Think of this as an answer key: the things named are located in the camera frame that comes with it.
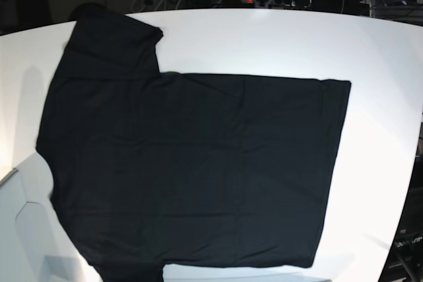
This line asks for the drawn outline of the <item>black T-shirt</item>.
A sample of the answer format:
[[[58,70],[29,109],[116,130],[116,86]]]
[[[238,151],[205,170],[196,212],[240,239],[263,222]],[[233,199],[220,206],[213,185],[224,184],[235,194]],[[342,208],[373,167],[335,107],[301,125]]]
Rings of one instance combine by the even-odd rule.
[[[103,8],[79,15],[36,142],[64,231],[103,281],[311,267],[351,83],[161,73],[162,36]]]

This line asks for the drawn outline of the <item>black power strip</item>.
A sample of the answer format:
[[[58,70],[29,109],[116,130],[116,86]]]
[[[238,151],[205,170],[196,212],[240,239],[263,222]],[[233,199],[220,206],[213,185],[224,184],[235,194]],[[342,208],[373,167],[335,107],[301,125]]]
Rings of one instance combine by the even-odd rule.
[[[312,0],[222,0],[221,5],[227,8],[308,10]]]

